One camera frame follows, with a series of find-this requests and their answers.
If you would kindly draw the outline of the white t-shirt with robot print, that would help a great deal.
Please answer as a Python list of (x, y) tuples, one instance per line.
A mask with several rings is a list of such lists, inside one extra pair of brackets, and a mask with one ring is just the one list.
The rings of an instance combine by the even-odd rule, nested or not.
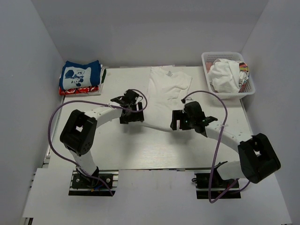
[(182, 109), (181, 100), (188, 94), (192, 80), (182, 71), (152, 67), (146, 94), (148, 105), (143, 111), (144, 121), (137, 125), (172, 132), (173, 111)]

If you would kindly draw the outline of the white t-shirt with colourful print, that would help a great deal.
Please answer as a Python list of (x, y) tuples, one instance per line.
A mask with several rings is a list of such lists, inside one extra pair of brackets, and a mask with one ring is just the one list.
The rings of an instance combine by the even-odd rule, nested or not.
[(216, 59), (205, 66), (209, 82), (218, 93), (239, 93), (249, 79), (249, 67), (243, 61)]

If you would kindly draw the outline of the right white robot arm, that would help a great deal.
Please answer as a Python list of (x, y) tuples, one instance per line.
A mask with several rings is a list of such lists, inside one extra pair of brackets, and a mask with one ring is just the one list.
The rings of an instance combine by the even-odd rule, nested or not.
[(217, 167), (212, 174), (212, 183), (224, 186), (229, 179), (248, 179), (257, 184), (281, 168), (281, 163), (268, 139), (262, 133), (250, 135), (235, 132), (222, 125), (217, 118), (205, 116), (196, 101), (185, 104), (182, 110), (172, 112), (172, 130), (191, 130), (236, 151), (238, 161), (227, 162)]

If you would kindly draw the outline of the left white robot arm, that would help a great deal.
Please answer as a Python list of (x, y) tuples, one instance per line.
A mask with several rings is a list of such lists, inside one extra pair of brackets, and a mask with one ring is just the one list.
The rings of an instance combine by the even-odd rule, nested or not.
[(96, 129), (114, 119), (118, 119), (120, 124), (143, 122), (144, 108), (138, 98), (144, 99), (145, 96), (129, 89), (122, 96), (111, 99), (106, 106), (86, 112), (71, 112), (61, 132), (60, 142), (71, 152), (76, 169), (88, 187), (94, 187), (99, 182), (99, 169), (90, 153)]

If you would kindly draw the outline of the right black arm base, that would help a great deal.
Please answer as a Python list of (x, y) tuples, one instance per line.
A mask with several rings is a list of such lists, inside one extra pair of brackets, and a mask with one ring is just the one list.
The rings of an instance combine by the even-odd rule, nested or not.
[[(196, 187), (197, 199), (208, 199), (208, 187), (209, 187), (210, 173), (196, 173), (192, 179), (192, 183)], [(220, 175), (215, 172), (212, 178), (211, 185), (211, 198), (214, 200), (220, 194), (223, 193), (232, 183), (234, 179), (223, 180)], [(228, 192), (226, 192), (221, 199), (240, 199), (241, 194), (238, 192), (240, 189), (239, 183), (237, 182)]]

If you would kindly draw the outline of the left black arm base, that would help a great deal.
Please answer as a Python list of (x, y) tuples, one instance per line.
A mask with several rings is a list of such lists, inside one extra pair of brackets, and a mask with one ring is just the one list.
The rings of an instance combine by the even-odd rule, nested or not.
[(112, 194), (103, 182), (99, 180), (88, 182), (88, 180), (81, 176), (77, 171), (73, 171), (68, 195), (112, 197), (115, 194), (118, 185), (119, 171), (104, 170), (100, 171), (98, 176), (109, 187)]

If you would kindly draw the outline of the red folded t-shirt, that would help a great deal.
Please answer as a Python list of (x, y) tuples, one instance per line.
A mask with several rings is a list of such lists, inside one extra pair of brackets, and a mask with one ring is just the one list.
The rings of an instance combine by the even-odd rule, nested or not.
[(80, 87), (80, 88), (73, 88), (68, 90), (63, 90), (62, 88), (59, 88), (59, 95), (65, 96), (65, 95), (78, 95), (78, 94), (94, 94), (99, 93), (100, 89), (99, 86), (89, 86), (89, 87)]

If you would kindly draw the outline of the blue folded Mickey t-shirt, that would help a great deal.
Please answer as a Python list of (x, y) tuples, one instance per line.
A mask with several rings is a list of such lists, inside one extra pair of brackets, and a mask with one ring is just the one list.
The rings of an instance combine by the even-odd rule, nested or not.
[(100, 84), (101, 69), (102, 65), (98, 60), (85, 65), (66, 61), (62, 68), (59, 87), (68, 90), (97, 86)]

